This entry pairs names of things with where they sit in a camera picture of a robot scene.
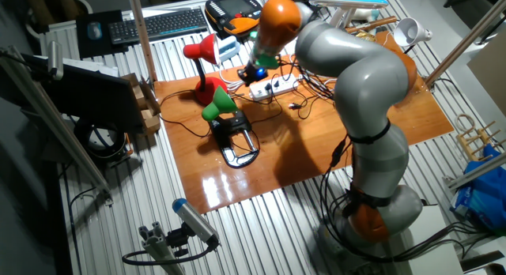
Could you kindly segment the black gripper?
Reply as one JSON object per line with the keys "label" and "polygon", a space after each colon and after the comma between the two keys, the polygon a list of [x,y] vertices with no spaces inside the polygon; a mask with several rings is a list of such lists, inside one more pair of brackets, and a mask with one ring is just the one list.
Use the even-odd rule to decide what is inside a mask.
{"label": "black gripper", "polygon": [[252,63],[248,63],[246,68],[237,70],[238,76],[243,79],[246,87],[256,81],[261,81],[267,77],[267,70],[263,67],[257,67]]}

